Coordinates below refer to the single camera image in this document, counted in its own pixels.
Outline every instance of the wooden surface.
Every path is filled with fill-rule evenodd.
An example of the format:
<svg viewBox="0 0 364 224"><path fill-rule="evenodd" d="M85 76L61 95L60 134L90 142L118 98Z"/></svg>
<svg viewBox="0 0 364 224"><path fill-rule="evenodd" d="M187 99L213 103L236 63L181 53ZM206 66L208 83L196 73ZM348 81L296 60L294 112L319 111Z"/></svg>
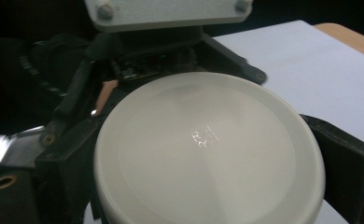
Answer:
<svg viewBox="0 0 364 224"><path fill-rule="evenodd" d="M321 23L315 28L364 53L364 35L335 23Z"/></svg>

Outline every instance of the round container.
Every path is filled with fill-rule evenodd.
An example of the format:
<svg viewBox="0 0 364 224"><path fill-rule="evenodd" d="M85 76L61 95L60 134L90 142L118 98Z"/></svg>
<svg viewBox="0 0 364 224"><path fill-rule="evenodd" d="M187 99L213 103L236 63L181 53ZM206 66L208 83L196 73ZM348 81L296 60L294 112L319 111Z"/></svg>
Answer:
<svg viewBox="0 0 364 224"><path fill-rule="evenodd" d="M289 105L252 82L186 73L124 98L98 136L94 172L110 223L313 223L320 150Z"/></svg>

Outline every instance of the black fabric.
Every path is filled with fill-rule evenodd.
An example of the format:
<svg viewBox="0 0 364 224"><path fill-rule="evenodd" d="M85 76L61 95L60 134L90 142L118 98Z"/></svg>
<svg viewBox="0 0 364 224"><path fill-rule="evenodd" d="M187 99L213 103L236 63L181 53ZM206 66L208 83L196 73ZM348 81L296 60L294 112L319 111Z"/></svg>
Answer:
<svg viewBox="0 0 364 224"><path fill-rule="evenodd" d="M49 122L87 44L71 35L35 44L0 39L0 134Z"/></svg>

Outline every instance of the dark background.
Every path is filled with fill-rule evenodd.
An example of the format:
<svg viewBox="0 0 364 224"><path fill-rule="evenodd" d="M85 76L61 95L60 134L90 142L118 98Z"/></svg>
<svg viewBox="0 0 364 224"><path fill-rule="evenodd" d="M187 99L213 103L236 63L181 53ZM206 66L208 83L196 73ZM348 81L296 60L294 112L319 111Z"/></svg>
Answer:
<svg viewBox="0 0 364 224"><path fill-rule="evenodd" d="M335 22L364 35L364 0L255 0L246 21L204 30L224 35L294 20ZM59 33L95 35L83 0L0 0L0 37L38 40Z"/></svg>

